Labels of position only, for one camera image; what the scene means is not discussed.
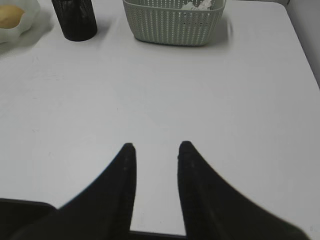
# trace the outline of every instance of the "perforated basket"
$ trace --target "perforated basket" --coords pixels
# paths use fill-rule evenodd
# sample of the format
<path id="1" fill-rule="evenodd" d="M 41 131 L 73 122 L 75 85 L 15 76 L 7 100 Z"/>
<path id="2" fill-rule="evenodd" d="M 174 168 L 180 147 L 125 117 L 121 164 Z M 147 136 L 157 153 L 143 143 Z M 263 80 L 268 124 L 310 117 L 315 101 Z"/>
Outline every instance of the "perforated basket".
<path id="1" fill-rule="evenodd" d="M 130 29 L 138 40 L 205 45 L 221 19 L 226 0 L 215 0 L 211 10 L 181 10 L 188 2 L 190 0 L 123 0 L 123 5 Z M 192 2 L 197 7 L 202 0 Z"/>

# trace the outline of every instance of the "black container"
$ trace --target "black container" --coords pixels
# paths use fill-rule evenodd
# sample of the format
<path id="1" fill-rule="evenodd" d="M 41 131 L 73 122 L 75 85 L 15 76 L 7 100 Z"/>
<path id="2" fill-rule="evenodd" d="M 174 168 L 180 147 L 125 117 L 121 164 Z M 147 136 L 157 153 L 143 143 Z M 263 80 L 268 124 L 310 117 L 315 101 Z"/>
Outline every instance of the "black container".
<path id="1" fill-rule="evenodd" d="M 52 0 L 63 35 L 71 41 L 85 41 L 97 33 L 91 0 Z"/>

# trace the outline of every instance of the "table surface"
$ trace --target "table surface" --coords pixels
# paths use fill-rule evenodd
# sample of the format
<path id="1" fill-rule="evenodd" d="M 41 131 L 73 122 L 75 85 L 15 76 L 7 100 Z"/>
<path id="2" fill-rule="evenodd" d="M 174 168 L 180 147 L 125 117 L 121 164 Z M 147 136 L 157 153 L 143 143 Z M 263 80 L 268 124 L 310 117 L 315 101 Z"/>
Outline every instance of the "table surface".
<path id="1" fill-rule="evenodd" d="M 66 40 L 50 1 L 0 45 L 0 196 L 60 207 L 126 142 L 137 151 L 133 230 L 184 234 L 178 147 L 190 140 L 260 206 L 320 239 L 320 94 L 283 6 L 229 0 L 212 43 L 134 39 L 120 0 L 98 34 Z"/>

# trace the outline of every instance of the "white wall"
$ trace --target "white wall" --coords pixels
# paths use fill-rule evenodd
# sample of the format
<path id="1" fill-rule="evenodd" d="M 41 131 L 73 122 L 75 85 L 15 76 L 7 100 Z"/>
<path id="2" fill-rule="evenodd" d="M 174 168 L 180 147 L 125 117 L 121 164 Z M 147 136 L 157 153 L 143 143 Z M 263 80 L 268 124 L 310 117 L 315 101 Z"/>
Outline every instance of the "white wall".
<path id="1" fill-rule="evenodd" d="M 262 1 L 262 2 L 275 2 L 275 3 L 279 3 L 282 4 L 284 6 L 288 5 L 289 0 L 253 0 L 253 1 Z"/>
<path id="2" fill-rule="evenodd" d="M 287 11 L 320 85 L 320 0 L 291 0 Z"/>

